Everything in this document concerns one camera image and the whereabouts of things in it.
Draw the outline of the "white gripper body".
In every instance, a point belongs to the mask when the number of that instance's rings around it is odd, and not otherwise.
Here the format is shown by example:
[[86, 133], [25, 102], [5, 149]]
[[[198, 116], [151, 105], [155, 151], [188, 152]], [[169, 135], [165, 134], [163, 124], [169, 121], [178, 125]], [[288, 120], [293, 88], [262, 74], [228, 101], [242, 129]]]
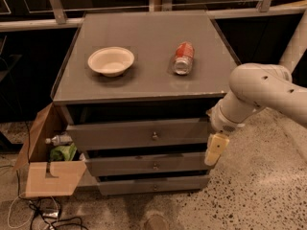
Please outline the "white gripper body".
[[235, 123], [228, 120], [221, 111], [220, 103], [216, 103], [207, 111], [212, 128], [224, 135], [232, 135], [245, 125], [243, 123]]

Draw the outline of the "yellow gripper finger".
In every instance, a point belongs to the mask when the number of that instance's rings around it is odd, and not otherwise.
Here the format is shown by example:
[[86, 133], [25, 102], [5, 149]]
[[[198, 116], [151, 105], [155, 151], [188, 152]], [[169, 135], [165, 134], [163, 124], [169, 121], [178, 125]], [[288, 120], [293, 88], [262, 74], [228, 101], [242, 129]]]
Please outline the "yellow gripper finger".
[[210, 134], [207, 141], [204, 164], [214, 166], [228, 144], [229, 138], [226, 135], [221, 133]]

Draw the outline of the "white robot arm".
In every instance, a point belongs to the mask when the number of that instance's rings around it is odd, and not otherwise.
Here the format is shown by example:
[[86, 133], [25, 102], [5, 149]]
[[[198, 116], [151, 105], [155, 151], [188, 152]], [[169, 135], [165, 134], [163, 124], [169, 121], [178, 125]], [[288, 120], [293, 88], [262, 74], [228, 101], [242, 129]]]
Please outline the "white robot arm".
[[204, 164], [213, 166], [229, 143], [229, 136], [245, 125], [245, 120], [264, 108], [307, 127], [307, 88], [293, 83], [292, 73], [307, 48], [307, 11], [296, 26], [279, 63], [246, 63], [229, 77], [229, 91], [207, 111], [215, 131], [208, 137]]

